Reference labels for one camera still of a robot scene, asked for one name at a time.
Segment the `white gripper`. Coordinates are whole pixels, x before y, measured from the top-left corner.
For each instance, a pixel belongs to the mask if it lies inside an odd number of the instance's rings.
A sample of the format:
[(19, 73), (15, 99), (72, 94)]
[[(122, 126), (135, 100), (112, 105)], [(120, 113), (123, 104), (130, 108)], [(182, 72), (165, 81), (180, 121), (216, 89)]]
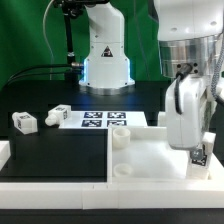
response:
[(165, 98), (167, 140), (176, 150), (194, 150), (202, 142), (205, 166), (209, 167), (213, 154), (216, 134), (205, 132), (202, 139), (204, 111), (207, 103), (206, 81), (204, 78), (188, 76), (179, 84), (181, 114), (175, 108), (175, 84), (167, 89)]

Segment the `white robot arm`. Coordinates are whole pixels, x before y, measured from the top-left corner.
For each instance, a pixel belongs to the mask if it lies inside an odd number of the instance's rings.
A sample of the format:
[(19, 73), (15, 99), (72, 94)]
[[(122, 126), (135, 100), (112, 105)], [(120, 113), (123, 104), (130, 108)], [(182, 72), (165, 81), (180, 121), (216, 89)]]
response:
[(206, 167), (210, 119), (224, 106), (224, 0), (153, 1), (162, 74), (173, 79), (165, 96), (168, 144)]

